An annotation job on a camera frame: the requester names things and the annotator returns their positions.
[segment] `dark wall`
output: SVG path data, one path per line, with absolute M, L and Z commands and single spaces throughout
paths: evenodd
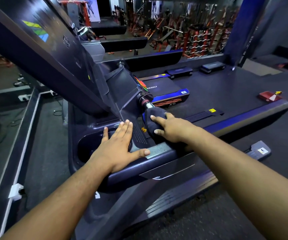
M 252 57 L 272 54 L 279 45 L 288 48 L 288 0 L 271 0 L 263 19 L 266 15 L 271 15 L 270 23 L 264 29 L 260 23 L 261 38 Z
M 110 17 L 112 15 L 109 0 L 97 0 L 97 5 L 100 17 Z

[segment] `treadmill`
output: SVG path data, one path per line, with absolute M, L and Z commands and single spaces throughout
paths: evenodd
M 254 31 L 252 22 L 256 23 L 265 4 L 266 0 L 244 0 L 224 54 L 180 61 L 182 52 L 170 51 L 94 62 L 92 50 L 86 51 L 46 0 L 0 0 L 0 53 L 69 102 L 70 172 L 81 168 L 97 149 L 105 126 L 112 135 L 119 122 L 126 119 L 134 125 L 130 151 L 151 151 L 149 156 L 104 179 L 73 239 L 118 239 L 129 227 L 173 209 L 217 182 L 202 160 L 186 152 L 183 145 L 142 131 L 142 125 L 147 125 L 145 113 L 155 107 L 151 103 L 153 96 L 138 78 L 183 66 L 192 68 L 191 76 L 174 80 L 179 87 L 189 88 L 190 96 L 167 111 L 182 118 L 203 117 L 194 124 L 228 143 L 272 124 L 286 113 L 288 101 L 269 103 L 257 98 L 270 89 L 269 84 L 258 83 L 256 75 L 239 67 L 232 69 L 243 53 L 243 48 L 236 48 L 235 37 L 244 37 L 241 42 L 246 43 Z M 250 11 L 256 15 L 250 17 Z M 241 25 L 247 26 L 245 20 L 249 29 L 242 32 L 244 36 L 235 35 Z M 25 22 L 38 25 L 43 36 Z M 226 69 L 211 74 L 198 71 L 201 65 L 216 61 L 226 63 Z M 216 109 L 222 115 L 202 115 Z M 260 141 L 245 153 L 260 160 L 270 155 L 270 149 Z M 6 207 L 3 222 L 9 213 Z

